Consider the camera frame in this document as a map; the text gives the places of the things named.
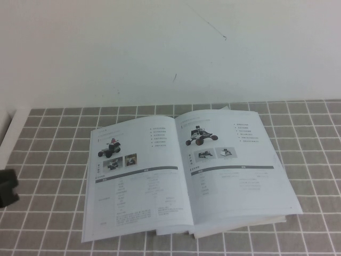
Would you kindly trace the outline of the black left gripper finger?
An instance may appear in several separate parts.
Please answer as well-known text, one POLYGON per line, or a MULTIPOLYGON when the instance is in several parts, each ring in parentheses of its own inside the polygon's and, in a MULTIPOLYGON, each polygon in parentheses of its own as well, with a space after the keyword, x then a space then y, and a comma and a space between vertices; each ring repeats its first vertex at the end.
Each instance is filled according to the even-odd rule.
POLYGON ((1 208, 5 208, 9 205, 19 201, 19 195, 13 188, 1 188, 1 208))
POLYGON ((14 189, 18 186, 18 178, 14 169, 4 169, 0 171, 1 190, 14 189))

